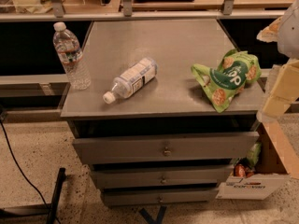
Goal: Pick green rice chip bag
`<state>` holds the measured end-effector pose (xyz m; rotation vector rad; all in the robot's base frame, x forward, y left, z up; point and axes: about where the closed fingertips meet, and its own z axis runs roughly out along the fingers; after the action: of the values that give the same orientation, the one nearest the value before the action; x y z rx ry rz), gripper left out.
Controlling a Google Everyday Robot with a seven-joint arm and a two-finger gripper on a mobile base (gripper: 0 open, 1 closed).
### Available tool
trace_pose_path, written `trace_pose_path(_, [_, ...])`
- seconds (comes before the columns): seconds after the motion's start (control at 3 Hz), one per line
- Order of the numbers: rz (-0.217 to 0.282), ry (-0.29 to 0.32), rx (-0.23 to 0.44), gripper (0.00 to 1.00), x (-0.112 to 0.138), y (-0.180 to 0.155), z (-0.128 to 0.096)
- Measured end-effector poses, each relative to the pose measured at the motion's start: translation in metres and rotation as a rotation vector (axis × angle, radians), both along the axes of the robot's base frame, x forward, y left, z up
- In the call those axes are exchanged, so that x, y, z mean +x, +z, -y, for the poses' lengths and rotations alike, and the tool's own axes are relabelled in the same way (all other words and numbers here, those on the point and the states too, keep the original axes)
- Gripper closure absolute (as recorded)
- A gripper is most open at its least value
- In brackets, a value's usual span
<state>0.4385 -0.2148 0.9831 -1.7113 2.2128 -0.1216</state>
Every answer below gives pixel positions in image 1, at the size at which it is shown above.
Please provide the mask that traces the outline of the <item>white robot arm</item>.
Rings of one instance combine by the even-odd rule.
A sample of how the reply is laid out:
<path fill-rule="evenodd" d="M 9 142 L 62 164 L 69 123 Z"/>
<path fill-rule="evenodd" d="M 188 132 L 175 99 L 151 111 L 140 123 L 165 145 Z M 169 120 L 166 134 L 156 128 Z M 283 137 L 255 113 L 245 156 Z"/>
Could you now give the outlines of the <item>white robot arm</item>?
<path fill-rule="evenodd" d="M 257 39 L 276 42 L 278 52 L 289 58 L 283 65 L 274 64 L 267 76 L 263 104 L 257 113 L 257 120 L 266 123 L 281 117 L 299 98 L 299 0 L 262 29 Z"/>

